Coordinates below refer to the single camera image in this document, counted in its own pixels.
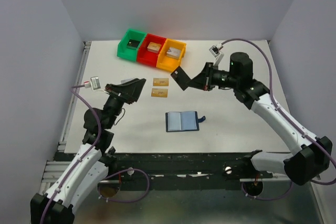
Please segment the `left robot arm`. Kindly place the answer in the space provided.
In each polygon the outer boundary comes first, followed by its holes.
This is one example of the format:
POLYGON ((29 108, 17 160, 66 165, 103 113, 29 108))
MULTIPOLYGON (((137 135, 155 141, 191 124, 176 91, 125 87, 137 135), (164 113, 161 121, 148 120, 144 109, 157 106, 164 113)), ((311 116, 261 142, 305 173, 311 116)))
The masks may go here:
POLYGON ((103 179, 116 175, 114 149, 110 147, 115 126, 124 104, 137 102, 146 79, 134 78, 122 84, 107 84, 107 101, 102 109, 93 108, 77 93, 71 92, 86 106, 86 130, 78 152, 71 163, 45 193, 36 193, 30 201, 31 223, 73 223, 75 214, 94 187, 103 179))

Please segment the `black credit card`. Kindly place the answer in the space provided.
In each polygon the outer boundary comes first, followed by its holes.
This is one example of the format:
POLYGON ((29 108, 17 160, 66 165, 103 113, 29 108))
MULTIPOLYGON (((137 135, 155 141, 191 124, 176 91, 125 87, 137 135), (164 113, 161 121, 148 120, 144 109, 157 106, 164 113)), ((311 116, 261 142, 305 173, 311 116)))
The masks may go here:
POLYGON ((183 91, 185 91, 189 87, 189 82, 191 81, 191 78, 180 66, 173 70, 173 72, 171 73, 171 77, 183 91))

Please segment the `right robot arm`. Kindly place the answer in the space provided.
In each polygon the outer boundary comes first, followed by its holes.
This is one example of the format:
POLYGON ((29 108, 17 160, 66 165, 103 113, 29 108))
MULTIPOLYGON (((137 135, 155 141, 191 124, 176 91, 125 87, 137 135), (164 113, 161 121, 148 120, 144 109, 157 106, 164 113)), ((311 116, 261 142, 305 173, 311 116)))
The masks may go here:
POLYGON ((241 165, 246 177, 252 178, 260 171, 268 171, 285 174, 295 184, 303 185, 329 167, 331 141, 326 136, 317 137, 308 131, 271 97, 270 90, 254 79, 253 62, 246 53, 233 53, 228 71, 219 70, 211 62, 206 63, 187 85, 204 91, 214 87, 232 88, 236 99, 260 116, 289 148, 289 155, 256 152, 241 165))

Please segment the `silver credit card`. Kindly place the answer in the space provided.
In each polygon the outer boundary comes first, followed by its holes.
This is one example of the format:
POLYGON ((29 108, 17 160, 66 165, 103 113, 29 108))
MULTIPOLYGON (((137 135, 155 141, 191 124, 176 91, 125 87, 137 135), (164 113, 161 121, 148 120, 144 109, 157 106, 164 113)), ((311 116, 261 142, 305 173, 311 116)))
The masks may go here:
POLYGON ((133 78, 121 80, 121 84, 132 81, 132 80, 133 80, 133 78))

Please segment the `gold credit card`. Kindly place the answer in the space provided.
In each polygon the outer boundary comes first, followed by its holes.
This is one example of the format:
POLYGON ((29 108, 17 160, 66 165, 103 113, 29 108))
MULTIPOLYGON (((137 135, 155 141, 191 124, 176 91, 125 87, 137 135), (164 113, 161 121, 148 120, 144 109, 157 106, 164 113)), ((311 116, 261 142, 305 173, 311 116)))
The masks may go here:
POLYGON ((151 97, 167 98, 168 89, 165 88, 152 88, 151 97))
POLYGON ((154 78, 153 86, 154 87, 168 87, 169 79, 168 78, 154 78))

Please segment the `blue leather card holder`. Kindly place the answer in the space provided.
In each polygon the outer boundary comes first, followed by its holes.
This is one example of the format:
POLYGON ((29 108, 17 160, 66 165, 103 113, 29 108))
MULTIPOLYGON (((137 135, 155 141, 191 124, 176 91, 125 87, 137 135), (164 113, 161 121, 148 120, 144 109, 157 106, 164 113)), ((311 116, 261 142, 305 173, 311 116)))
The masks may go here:
POLYGON ((170 111, 165 114, 166 132, 198 131, 199 124, 206 120, 206 116, 198 117, 197 111, 170 111))

